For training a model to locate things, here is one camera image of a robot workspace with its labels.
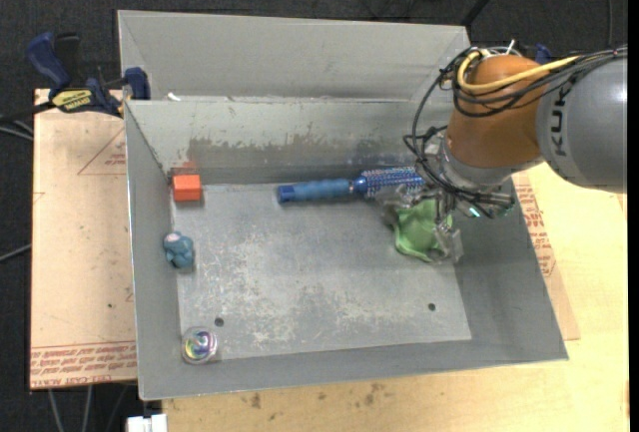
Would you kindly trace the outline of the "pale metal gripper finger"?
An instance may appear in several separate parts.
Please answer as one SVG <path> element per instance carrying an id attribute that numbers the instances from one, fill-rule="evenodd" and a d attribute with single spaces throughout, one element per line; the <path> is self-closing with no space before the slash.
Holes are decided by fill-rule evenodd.
<path id="1" fill-rule="evenodd" d="M 397 222 L 400 211 L 412 208 L 422 198 L 423 190 L 391 189 L 382 190 L 376 196 L 376 203 L 380 206 L 384 222 Z"/>
<path id="2" fill-rule="evenodd" d="M 437 241 L 435 259 L 457 263 L 462 257 L 460 230 L 446 221 L 441 221 L 433 231 Z"/>

